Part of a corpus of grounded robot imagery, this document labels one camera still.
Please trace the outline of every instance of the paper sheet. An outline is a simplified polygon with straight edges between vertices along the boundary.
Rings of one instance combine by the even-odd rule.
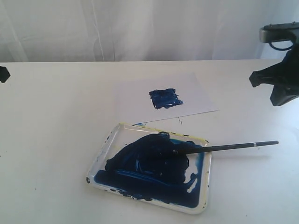
[[[193,73],[119,82],[115,94],[117,119],[130,124],[217,110]]]

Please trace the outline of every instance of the blue paint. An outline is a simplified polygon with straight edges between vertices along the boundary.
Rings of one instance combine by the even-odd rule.
[[[187,183],[184,181],[185,171],[189,167],[188,157],[165,157],[173,150],[194,147],[200,146],[192,141],[170,139],[166,132],[150,134],[128,144],[107,160],[105,170],[99,170],[94,180],[116,189],[124,196],[147,201],[156,199],[194,208],[199,203],[204,154],[198,155],[198,172],[191,174]],[[195,180],[195,187],[188,193]]]
[[[176,90],[173,88],[154,90],[149,92],[149,95],[156,109],[160,109],[162,107],[168,109],[170,107],[183,104],[183,101],[178,99]]]

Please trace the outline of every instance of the black object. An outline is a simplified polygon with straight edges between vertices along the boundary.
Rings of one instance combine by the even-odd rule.
[[[8,78],[10,77],[10,74],[6,67],[0,66],[0,82],[4,83]]]
[[[260,71],[254,71],[250,76],[253,87],[258,85],[274,85],[270,100],[274,106],[281,106],[299,97],[299,23],[268,25],[260,30],[260,40],[273,47],[273,42],[291,41],[293,45],[282,62]]]
[[[253,143],[223,145],[223,146],[182,148],[182,149],[173,150],[172,152],[175,155],[180,155],[180,154],[186,155],[186,154],[193,154],[193,153],[206,153],[206,152],[230,150],[230,149],[237,149],[237,148],[249,148],[249,147],[258,147],[258,146],[277,145],[278,143],[279,143],[278,141],[261,141],[261,142],[253,142]]]

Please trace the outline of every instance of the white paper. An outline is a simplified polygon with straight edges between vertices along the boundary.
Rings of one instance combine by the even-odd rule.
[[[175,93],[183,101],[183,104],[168,109],[156,109],[150,98],[150,91],[168,88],[176,90]],[[130,124],[217,110],[193,73],[119,82],[116,85],[115,94],[118,121]]]

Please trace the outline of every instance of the blue painted square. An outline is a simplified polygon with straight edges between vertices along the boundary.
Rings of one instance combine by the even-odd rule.
[[[149,95],[156,109],[160,109],[162,107],[168,109],[176,105],[184,104],[183,101],[178,98],[176,90],[173,88],[153,90],[149,92]]]

